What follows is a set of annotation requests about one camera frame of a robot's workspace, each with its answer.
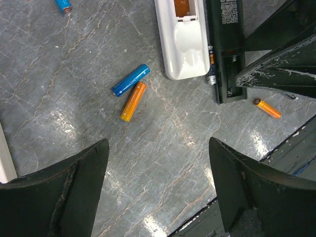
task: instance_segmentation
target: white object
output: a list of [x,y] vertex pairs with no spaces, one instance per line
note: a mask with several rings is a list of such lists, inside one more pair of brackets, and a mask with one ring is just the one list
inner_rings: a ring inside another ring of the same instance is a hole
[[0,124],[0,183],[16,179],[16,171]]
[[174,0],[155,0],[164,66],[171,80],[206,75],[210,68],[203,0],[189,0],[177,17]]

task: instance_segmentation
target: gray countertop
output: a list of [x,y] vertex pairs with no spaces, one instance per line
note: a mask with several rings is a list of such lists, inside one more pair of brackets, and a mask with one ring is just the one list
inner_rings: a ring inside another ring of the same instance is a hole
[[[19,176],[109,139],[93,237],[167,236],[216,196],[211,136],[259,160],[316,113],[315,102],[259,89],[218,105],[204,77],[167,79],[153,0],[71,2],[63,16],[54,0],[0,1],[0,121]],[[246,33],[278,6],[245,0]],[[130,93],[111,88],[142,63],[152,72],[126,123]]]

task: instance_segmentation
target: black battery holder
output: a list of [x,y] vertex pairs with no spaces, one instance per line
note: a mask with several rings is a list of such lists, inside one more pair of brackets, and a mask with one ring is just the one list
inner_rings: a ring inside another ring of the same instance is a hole
[[242,0],[207,0],[208,27],[216,64],[219,104],[247,99],[235,76],[245,68]]

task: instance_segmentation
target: white qr code label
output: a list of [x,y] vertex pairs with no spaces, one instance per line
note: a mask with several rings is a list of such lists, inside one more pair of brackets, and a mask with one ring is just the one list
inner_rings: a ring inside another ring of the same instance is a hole
[[231,24],[238,22],[236,0],[221,0],[222,23]]

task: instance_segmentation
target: blue cylinder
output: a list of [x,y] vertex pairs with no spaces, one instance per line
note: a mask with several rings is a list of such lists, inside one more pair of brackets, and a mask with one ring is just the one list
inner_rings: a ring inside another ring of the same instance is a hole
[[120,97],[148,73],[150,73],[149,67],[146,64],[141,65],[130,75],[128,75],[124,80],[122,80],[119,84],[112,88],[114,95]]
[[55,0],[61,13],[68,13],[70,12],[73,7],[71,6],[68,0]]

